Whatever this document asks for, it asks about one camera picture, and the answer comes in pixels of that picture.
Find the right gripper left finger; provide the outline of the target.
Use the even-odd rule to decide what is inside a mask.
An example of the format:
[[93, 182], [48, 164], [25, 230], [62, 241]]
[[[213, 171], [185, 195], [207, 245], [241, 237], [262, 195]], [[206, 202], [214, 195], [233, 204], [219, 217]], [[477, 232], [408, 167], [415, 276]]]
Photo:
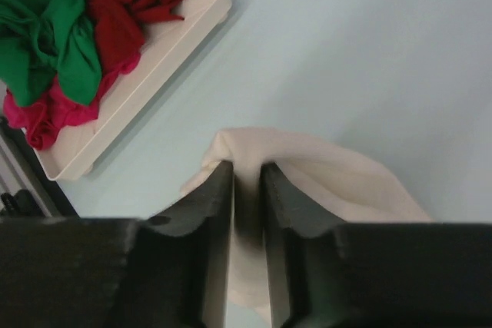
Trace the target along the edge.
[[233, 166], [221, 162], [197, 188], [143, 226], [128, 261], [128, 327], [223, 327]]

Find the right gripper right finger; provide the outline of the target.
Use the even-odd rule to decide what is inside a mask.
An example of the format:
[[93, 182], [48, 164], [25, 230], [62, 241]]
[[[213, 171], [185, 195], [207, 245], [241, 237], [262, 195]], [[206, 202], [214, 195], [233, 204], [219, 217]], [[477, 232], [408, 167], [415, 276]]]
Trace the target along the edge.
[[287, 179], [261, 169], [261, 206], [274, 327], [344, 327], [346, 283], [332, 230], [342, 219]]

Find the cream white t shirt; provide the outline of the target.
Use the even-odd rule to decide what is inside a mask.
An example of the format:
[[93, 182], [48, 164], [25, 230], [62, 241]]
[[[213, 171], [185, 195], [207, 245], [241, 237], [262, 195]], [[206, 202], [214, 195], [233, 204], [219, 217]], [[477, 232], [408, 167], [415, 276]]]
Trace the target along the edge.
[[222, 161], [238, 180], [228, 272], [228, 299], [267, 323], [271, 305], [261, 232], [259, 180], [266, 163], [334, 216], [349, 222], [429, 222], [431, 217], [381, 163], [308, 134], [276, 128], [227, 128], [214, 136], [201, 168], [182, 187], [186, 196]]

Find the green t shirt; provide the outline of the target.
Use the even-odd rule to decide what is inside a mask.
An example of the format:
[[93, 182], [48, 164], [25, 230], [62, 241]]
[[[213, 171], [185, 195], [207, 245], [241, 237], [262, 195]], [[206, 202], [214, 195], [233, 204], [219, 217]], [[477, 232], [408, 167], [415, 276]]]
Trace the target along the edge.
[[88, 105], [101, 77], [85, 0], [1, 0], [1, 80], [17, 105], [35, 103], [54, 80]]

